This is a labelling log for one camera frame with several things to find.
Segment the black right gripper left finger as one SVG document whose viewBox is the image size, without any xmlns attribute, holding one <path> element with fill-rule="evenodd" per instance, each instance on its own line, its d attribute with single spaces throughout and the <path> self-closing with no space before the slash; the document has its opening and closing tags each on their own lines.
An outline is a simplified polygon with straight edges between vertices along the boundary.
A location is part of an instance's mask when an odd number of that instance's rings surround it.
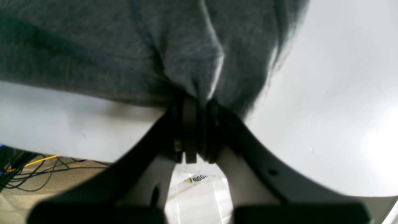
<svg viewBox="0 0 398 224">
<path fill-rule="evenodd" d="M 28 224 L 165 224 L 173 170 L 196 163 L 197 102 L 178 97 L 145 136 L 111 167 L 31 211 Z"/>
</svg>

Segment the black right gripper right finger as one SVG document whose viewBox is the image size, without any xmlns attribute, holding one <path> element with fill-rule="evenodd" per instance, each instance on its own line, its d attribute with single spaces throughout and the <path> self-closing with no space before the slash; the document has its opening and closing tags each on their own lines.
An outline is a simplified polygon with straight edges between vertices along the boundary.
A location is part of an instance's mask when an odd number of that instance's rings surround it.
<svg viewBox="0 0 398 224">
<path fill-rule="evenodd" d="M 364 204 L 303 176 L 278 159 L 215 100 L 199 108 L 200 155 L 227 178 L 232 224 L 370 224 Z"/>
</svg>

